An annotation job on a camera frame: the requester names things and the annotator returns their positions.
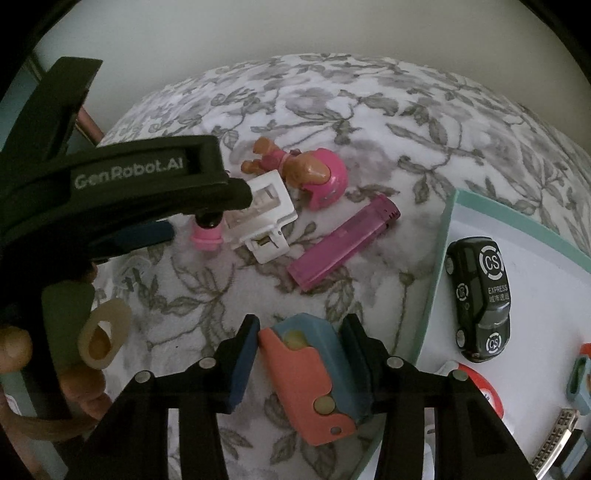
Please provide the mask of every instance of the orange and blue toy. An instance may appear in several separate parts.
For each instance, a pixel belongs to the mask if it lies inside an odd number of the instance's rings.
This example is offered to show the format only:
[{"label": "orange and blue toy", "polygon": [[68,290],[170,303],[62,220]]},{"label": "orange and blue toy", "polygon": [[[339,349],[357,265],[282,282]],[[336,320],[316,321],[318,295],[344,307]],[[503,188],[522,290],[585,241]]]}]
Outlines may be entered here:
[{"label": "orange and blue toy", "polygon": [[259,345],[291,425],[311,445],[356,431],[370,413],[356,387],[338,334],[324,319],[300,313],[259,332]]}]

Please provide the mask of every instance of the white wall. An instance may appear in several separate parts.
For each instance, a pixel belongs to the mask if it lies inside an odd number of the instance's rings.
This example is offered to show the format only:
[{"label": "white wall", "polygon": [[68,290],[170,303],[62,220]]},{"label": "white wall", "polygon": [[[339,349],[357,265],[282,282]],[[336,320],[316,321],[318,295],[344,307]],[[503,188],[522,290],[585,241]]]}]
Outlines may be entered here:
[{"label": "white wall", "polygon": [[591,151],[591,86],[518,0],[82,0],[39,43],[105,61],[87,101],[104,130],[144,94],[209,68],[309,51],[450,70],[540,114]]}]

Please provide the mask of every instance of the screw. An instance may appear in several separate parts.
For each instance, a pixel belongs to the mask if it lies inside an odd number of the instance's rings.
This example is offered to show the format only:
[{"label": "screw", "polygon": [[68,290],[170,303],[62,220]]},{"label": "screw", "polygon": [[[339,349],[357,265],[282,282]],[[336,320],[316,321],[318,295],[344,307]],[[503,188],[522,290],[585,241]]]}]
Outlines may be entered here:
[{"label": "screw", "polygon": [[466,380],[468,380],[468,374],[464,372],[464,370],[454,370],[452,372],[452,376],[460,382],[465,382]]},{"label": "screw", "polygon": [[141,372],[137,372],[135,374],[134,380],[137,383],[146,383],[151,377],[152,374],[150,372],[148,372],[147,370],[142,370]]},{"label": "screw", "polygon": [[390,368],[402,368],[404,365],[404,360],[402,360],[399,356],[390,356],[386,360],[386,365]]},{"label": "screw", "polygon": [[207,356],[199,361],[199,366],[204,370],[209,370],[217,365],[217,360],[212,356]]}]

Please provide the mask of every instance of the cs logo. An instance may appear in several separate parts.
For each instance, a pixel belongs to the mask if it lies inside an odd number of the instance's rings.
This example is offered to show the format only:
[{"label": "cs logo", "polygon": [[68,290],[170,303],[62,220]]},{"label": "cs logo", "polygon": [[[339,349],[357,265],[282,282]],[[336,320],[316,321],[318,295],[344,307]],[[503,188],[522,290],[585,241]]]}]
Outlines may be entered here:
[{"label": "cs logo", "polygon": [[482,247],[479,261],[482,271],[491,280],[498,280],[503,276],[505,266],[503,265],[501,253],[492,245]]}]

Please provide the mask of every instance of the pink cap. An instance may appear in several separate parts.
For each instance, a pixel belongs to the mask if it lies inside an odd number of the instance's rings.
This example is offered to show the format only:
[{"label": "pink cap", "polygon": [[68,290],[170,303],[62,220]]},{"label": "pink cap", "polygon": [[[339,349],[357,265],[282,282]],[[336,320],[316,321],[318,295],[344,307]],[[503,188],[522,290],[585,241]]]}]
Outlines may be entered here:
[{"label": "pink cap", "polygon": [[197,250],[213,252],[223,243],[222,224],[214,228],[201,228],[199,225],[193,225],[191,241]]}]

